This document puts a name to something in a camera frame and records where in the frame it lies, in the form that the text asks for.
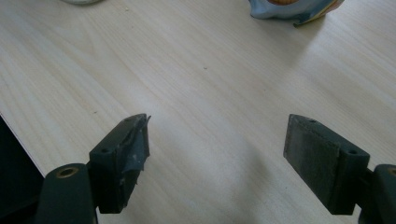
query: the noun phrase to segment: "light wood grain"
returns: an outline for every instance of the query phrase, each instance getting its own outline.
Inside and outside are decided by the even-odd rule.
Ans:
[[[396,163],[396,1],[347,0],[298,29],[247,0],[0,3],[0,112],[43,174],[146,112],[151,157],[101,223],[356,223],[282,156],[288,115]]]

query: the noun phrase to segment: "tabletop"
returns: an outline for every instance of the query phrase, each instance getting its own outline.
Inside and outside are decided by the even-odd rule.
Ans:
[[[0,2],[0,112],[40,172],[122,119],[151,156],[129,205],[100,223],[357,223],[332,216],[283,158],[289,114],[396,163],[396,1],[326,17],[249,16],[248,0]]]

